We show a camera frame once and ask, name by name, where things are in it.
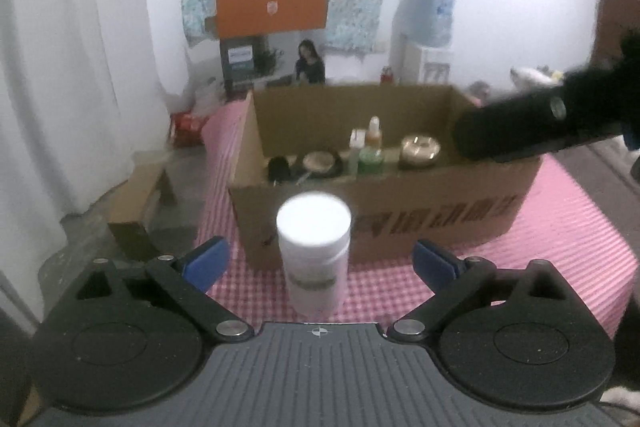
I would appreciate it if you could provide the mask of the gold lid dark jar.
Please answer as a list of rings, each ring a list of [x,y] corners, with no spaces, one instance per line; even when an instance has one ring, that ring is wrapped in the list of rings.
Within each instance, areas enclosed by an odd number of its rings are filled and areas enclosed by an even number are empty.
[[[411,170],[431,167],[441,150],[439,141],[431,136],[405,136],[400,143],[398,168]]]

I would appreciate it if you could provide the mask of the white supplement bottle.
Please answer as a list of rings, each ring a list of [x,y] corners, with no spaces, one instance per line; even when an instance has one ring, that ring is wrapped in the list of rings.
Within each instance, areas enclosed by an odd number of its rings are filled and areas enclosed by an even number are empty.
[[[291,306],[306,319],[331,317],[347,294],[349,207],[335,195],[304,192],[281,205],[276,225]]]

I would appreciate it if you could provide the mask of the green dropper bottle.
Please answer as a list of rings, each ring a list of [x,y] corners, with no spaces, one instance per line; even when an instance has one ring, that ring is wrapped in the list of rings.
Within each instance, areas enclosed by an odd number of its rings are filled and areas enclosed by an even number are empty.
[[[358,174],[361,176],[377,175],[382,173],[383,166],[381,123],[377,116],[372,116],[368,128],[364,132],[363,146],[358,154]]]

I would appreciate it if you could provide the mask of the pink checkered tablecloth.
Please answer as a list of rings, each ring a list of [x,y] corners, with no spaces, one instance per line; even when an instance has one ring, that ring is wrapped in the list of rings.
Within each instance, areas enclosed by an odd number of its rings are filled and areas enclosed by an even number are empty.
[[[233,102],[210,117],[202,130],[207,181],[196,240],[203,243],[219,235],[230,244],[228,269],[207,294],[255,327],[268,321],[298,322],[301,317],[288,301],[282,271],[250,269],[239,240],[228,179],[246,108],[244,102]],[[639,265],[620,232],[551,156],[542,161],[511,229],[487,243],[464,245],[457,253],[509,269],[522,269],[532,259],[551,261],[608,335],[620,326]],[[397,260],[350,268],[346,299],[330,319],[388,326],[431,295],[403,251]]]

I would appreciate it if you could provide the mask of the brown cardboard box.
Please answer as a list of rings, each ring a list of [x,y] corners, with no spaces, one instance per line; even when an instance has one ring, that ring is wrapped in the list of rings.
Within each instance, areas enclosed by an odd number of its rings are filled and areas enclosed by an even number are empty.
[[[419,239],[442,246],[480,244],[508,232],[542,164],[541,158],[512,163],[471,163],[451,140],[458,117],[473,103],[452,86],[310,86],[270,88],[247,98],[240,124],[229,190],[248,264],[256,270],[281,265],[276,216],[279,207],[304,191],[323,191],[352,211],[353,262],[395,259]],[[381,121],[383,171],[274,186],[270,158],[296,161],[311,151],[347,158],[352,129]],[[436,163],[398,168],[405,136],[431,136],[442,146]]]

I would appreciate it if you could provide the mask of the red snack bag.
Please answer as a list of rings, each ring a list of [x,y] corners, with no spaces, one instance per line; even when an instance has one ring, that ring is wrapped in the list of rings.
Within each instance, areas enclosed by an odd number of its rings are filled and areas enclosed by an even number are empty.
[[[200,146],[203,143],[202,130],[208,120],[209,116],[191,112],[172,113],[169,132],[171,145],[176,149]]]

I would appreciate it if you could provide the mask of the white water dispenser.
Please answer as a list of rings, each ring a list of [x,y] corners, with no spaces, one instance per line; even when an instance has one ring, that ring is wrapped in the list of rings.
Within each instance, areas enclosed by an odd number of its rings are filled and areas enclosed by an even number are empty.
[[[393,74],[399,85],[448,85],[454,50],[425,47],[401,37],[392,55]]]

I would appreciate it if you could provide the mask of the blue water jug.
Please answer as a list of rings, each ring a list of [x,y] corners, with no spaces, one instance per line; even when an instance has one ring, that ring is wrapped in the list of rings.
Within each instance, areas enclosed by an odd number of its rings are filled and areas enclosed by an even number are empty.
[[[452,41],[456,0],[408,0],[405,36],[428,48],[446,48]]]

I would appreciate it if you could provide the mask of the white curtain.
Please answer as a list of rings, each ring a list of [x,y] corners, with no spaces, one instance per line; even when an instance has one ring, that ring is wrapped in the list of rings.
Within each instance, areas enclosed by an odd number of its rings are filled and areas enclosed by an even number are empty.
[[[30,320],[63,218],[167,130],[146,0],[1,0],[1,284]]]

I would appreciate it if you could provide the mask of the small red bottle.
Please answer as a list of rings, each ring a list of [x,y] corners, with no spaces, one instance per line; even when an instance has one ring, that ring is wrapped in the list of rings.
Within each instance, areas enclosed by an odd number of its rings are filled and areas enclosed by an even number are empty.
[[[385,66],[382,69],[380,82],[382,84],[392,84],[394,82],[394,73],[390,66]]]

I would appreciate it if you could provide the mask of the orange Philips box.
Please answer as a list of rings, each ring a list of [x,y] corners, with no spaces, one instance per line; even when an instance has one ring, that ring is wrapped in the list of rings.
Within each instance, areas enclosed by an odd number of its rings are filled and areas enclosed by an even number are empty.
[[[218,40],[224,91],[229,98],[249,91],[278,68],[273,34],[322,30],[330,0],[214,0],[205,29]]]

